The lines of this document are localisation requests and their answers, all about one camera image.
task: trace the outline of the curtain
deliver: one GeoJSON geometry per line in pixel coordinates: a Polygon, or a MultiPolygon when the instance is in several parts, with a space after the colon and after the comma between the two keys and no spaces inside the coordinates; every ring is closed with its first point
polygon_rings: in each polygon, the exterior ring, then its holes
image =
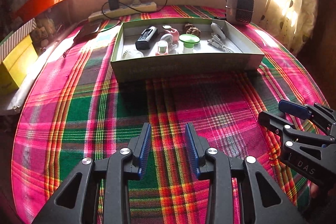
{"type": "Polygon", "coordinates": [[[297,55],[311,37],[318,0],[268,0],[259,26],[297,55]]]}

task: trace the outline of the blue gripper pad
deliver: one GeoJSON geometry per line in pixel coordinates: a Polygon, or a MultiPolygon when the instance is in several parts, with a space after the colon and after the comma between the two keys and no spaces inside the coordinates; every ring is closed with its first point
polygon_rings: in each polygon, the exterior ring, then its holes
{"type": "Polygon", "coordinates": [[[278,107],[280,111],[291,114],[300,118],[301,120],[310,118],[310,113],[306,106],[299,105],[287,100],[281,100],[278,107]]]}
{"type": "Polygon", "coordinates": [[[147,160],[148,160],[148,154],[151,149],[151,135],[152,135],[152,127],[148,123],[146,133],[143,139],[141,151],[140,151],[140,157],[139,157],[139,170],[138,170],[138,176],[140,179],[143,178],[146,172],[146,166],[147,166],[147,160]]]}
{"type": "Polygon", "coordinates": [[[196,146],[194,143],[193,135],[191,133],[189,124],[185,125],[184,138],[185,138],[186,147],[187,147],[188,159],[191,164],[192,171],[194,172],[196,177],[199,178],[199,175],[201,174],[200,167],[199,167],[199,155],[197,154],[196,146]]]}

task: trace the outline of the plaid bedsheet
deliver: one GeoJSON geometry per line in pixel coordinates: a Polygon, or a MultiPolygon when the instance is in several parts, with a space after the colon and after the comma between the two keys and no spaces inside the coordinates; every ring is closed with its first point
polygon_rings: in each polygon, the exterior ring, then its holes
{"type": "MultiPolygon", "coordinates": [[[[206,7],[168,6],[123,20],[223,16],[206,7]]],[[[197,133],[228,156],[255,156],[299,210],[309,201],[308,182],[278,161],[279,139],[262,128],[258,113],[281,115],[278,101],[326,104],[305,68],[254,25],[238,27],[265,53],[259,69],[245,73],[179,76],[119,87],[110,66],[117,27],[74,46],[66,58],[54,52],[22,110],[12,156],[18,215],[31,223],[70,170],[84,157],[109,157],[152,125],[152,149],[142,181],[129,182],[132,223],[205,222],[208,181],[197,181],[187,161],[183,132],[197,133]]],[[[71,42],[78,32],[62,43],[71,42]]],[[[287,116],[295,126],[310,122],[287,116]]],[[[102,193],[99,199],[101,222],[102,193]]],[[[239,223],[234,187],[235,223],[239,223]]]]}

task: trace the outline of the power strip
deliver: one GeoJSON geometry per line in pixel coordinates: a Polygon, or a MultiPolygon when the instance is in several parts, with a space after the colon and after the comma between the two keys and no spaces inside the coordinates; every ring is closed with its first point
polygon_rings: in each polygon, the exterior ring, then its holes
{"type": "MultiPolygon", "coordinates": [[[[140,10],[144,13],[147,12],[155,12],[157,10],[156,3],[155,2],[148,2],[143,3],[140,5],[130,5],[130,7],[135,8],[137,10],[140,10]]],[[[115,18],[115,17],[122,17],[126,15],[132,15],[132,14],[139,14],[140,12],[137,12],[135,10],[132,10],[131,8],[127,6],[121,6],[119,9],[116,10],[104,10],[104,14],[108,17],[115,18]]],[[[95,21],[97,19],[107,19],[106,16],[102,14],[101,11],[95,12],[89,16],[89,22],[95,21]]]]}

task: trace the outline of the cardboard box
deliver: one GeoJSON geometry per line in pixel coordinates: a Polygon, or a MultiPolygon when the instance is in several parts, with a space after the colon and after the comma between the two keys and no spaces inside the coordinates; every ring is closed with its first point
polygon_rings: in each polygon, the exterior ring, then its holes
{"type": "Polygon", "coordinates": [[[263,52],[244,34],[226,21],[199,18],[160,18],[130,21],[122,24],[115,42],[111,66],[118,83],[170,77],[174,75],[193,75],[199,73],[213,73],[219,71],[256,70],[264,57],[263,52]],[[226,35],[226,44],[234,53],[223,52],[207,40],[211,39],[211,23],[219,25],[226,35]],[[164,34],[162,25],[170,25],[182,34],[184,24],[191,23],[201,30],[201,53],[169,54],[163,56],[152,55],[157,41],[164,34]],[[156,26],[160,35],[151,43],[151,50],[142,51],[145,57],[122,60],[125,49],[134,48],[133,45],[141,33],[150,26],[156,26]]]}
{"type": "Polygon", "coordinates": [[[37,54],[28,34],[0,64],[0,95],[17,90],[36,60],[37,54]]]}
{"type": "Polygon", "coordinates": [[[0,42],[0,63],[7,57],[7,55],[24,39],[32,30],[36,28],[35,18],[28,21],[21,26],[14,33],[11,32],[0,42]]]}

